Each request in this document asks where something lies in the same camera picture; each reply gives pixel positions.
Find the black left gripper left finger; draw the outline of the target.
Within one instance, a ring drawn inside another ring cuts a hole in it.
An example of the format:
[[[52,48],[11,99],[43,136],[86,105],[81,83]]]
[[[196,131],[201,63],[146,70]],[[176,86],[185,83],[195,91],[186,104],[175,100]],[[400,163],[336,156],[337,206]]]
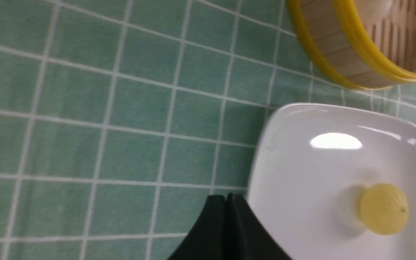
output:
[[[169,260],[223,260],[226,198],[207,196],[203,209]]]

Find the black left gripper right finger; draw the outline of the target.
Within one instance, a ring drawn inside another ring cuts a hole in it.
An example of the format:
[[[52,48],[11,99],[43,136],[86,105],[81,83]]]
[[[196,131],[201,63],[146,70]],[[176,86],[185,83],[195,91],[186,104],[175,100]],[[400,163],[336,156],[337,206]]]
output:
[[[227,196],[227,259],[291,259],[259,222],[241,194]]]

